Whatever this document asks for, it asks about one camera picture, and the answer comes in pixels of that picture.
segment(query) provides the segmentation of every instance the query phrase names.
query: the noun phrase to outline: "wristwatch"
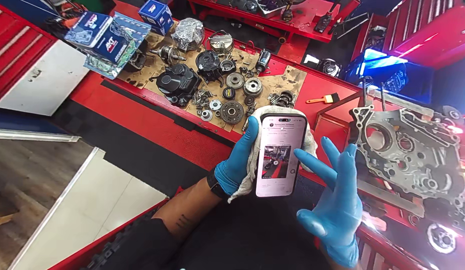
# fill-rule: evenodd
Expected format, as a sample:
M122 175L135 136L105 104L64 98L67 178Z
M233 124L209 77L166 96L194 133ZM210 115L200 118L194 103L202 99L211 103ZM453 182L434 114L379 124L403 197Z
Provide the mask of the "wristwatch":
M215 170L216 167L214 167L207 175L207 184L209 185L212 193L223 200L227 200L229 199L229 195L224 192L224 189L222 189L221 185L219 185L219 182L217 182L216 175L214 175Z

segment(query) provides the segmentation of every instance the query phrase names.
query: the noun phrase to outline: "forearm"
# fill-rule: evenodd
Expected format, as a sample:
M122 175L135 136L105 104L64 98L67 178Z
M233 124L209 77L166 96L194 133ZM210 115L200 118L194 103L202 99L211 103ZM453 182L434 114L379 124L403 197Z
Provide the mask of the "forearm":
M183 240L220 201L203 178L172 198L152 218L162 219L169 232Z

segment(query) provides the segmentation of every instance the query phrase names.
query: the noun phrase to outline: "phone case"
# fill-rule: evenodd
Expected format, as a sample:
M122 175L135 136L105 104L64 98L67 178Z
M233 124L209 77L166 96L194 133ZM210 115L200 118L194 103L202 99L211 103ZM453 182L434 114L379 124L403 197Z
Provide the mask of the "phone case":
M302 115L302 114L298 114L298 113L265 113L263 115L261 115L261 125L264 121L264 119L268 116L284 116L284 117L301 117L302 119L304 119L307 123L307 118ZM306 138L306 130L307 130L307 124L304 126L304 132L303 132L303 135L302 135L302 142L301 142L301 148L304 146L304 139ZM276 198L276 197L285 197L285 196L290 196L294 193L295 189L296 189L296 181L297 181L297 175L299 174L299 164L297 164L297 168L296 168L296 175L294 177L294 186L292 187L292 192L291 194L289 195L282 195L282 196L269 196L269 197L258 197L258 198ZM256 193L256 186L257 186L257 177L259 177L259 175L257 174L257 171L258 171L259 168L256 169L256 179L255 179L255 184L253 185L253 192L254 194Z

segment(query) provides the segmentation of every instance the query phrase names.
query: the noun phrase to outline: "smartphone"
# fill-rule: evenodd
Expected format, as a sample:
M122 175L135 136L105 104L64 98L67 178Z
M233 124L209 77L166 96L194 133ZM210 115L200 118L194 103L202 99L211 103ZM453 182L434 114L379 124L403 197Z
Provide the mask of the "smartphone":
M256 196L287 196L294 191L307 119L301 114L263 114L261 150L257 164Z

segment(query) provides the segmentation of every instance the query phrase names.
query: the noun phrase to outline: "gloved hand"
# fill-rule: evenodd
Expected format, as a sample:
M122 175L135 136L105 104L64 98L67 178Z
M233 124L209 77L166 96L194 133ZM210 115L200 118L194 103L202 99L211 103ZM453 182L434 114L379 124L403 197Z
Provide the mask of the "gloved hand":
M257 137L259 123L253 116L249 117L246 133L236 143L229 158L219 163L214 170L217 182L228 195L237 191L244 177L247 175L247 159L251 147Z
M294 150L297 158L327 185L317 206L312 211L299 210L297 219L308 232L319 237L332 260L352 268L359 257L355 231L361 224L362 214L354 160L357 147L349 144L343 153L339 153L327 137L322 137L321 145L332 168L301 149Z

